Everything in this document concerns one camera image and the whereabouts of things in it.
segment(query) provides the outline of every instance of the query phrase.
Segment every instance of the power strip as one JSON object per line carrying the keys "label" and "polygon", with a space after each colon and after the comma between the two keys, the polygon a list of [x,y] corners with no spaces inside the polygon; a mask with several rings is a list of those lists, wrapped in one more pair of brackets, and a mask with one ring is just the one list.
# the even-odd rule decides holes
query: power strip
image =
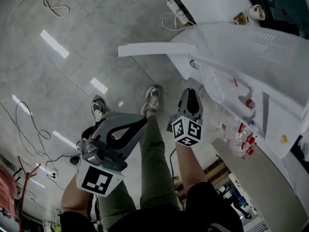
{"label": "power strip", "polygon": [[185,25],[189,22],[189,19],[185,16],[184,12],[179,8],[174,0],[168,1],[166,5],[170,8],[173,14]]}

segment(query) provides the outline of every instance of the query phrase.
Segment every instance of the gray floor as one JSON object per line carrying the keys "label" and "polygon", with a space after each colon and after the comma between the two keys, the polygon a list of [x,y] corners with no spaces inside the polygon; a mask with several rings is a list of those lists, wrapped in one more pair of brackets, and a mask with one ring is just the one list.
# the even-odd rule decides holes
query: gray floor
{"label": "gray floor", "polygon": [[[174,149],[171,133],[165,132],[169,116],[176,112],[182,91],[186,87],[198,89],[200,85],[192,80],[184,81],[165,55],[117,57],[119,45],[168,42],[176,35],[161,26],[163,14],[169,12],[164,1],[48,0],[51,6],[67,5],[70,8],[69,15],[60,19],[44,8],[42,0],[25,0],[6,22],[19,1],[0,0],[0,101],[9,113],[14,117],[16,103],[12,95],[15,95],[28,104],[39,129],[50,133],[57,131],[75,144],[80,133],[93,124],[92,97],[95,94],[103,96],[99,88],[91,84],[93,78],[105,87],[104,96],[112,109],[132,113],[139,113],[145,90],[160,84],[165,103],[159,123],[168,156]],[[59,9],[57,13],[63,15],[65,10]],[[42,39],[43,30],[69,52],[66,59]],[[17,109],[17,114],[19,126],[37,151],[42,152],[30,116],[21,108]],[[45,164],[47,157],[32,157],[24,150],[16,127],[2,108],[0,121],[2,154],[15,164],[16,156],[21,156],[29,170],[35,163]],[[54,135],[50,140],[44,140],[44,146],[51,159],[64,153],[78,153]],[[202,155],[211,151],[206,148],[204,146],[201,151]],[[208,161],[212,161],[212,157],[212,153],[211,157],[208,155]],[[127,161],[126,184],[138,205],[139,150],[135,149]],[[173,162],[177,173],[176,159]],[[58,174],[55,181],[65,188],[76,170],[68,158],[61,158],[55,166]],[[29,199],[32,194],[28,193],[25,210],[35,217],[50,219],[55,208],[59,208],[63,191],[48,180],[43,171],[38,171],[34,180],[45,188],[29,183],[28,189],[35,194],[38,204]]]}

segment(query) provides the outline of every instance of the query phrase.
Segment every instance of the gray sneaker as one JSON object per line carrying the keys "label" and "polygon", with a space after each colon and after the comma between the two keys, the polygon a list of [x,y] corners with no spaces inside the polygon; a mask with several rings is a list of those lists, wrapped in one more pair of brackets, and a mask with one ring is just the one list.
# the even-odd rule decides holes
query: gray sneaker
{"label": "gray sneaker", "polygon": [[105,101],[101,96],[96,95],[93,98],[92,104],[91,104],[91,111],[92,111],[93,118],[95,119],[95,122],[96,123],[100,122],[106,113]]}
{"label": "gray sneaker", "polygon": [[146,115],[146,111],[156,112],[159,108],[160,91],[156,86],[152,86],[146,91],[146,103],[141,108],[140,113]]}

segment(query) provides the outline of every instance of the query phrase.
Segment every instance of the shoelace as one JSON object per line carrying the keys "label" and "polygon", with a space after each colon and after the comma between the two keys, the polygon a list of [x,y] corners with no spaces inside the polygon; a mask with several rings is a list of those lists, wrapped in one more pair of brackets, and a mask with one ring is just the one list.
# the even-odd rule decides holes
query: shoelace
{"label": "shoelace", "polygon": [[156,108],[158,100],[159,100],[159,97],[151,96],[147,108]]}
{"label": "shoelace", "polygon": [[95,117],[95,121],[96,121],[96,122],[99,122],[100,119],[101,119],[101,117],[102,117],[102,112],[101,112],[100,110],[95,110],[95,111],[93,112],[93,115],[94,115],[94,117]]}

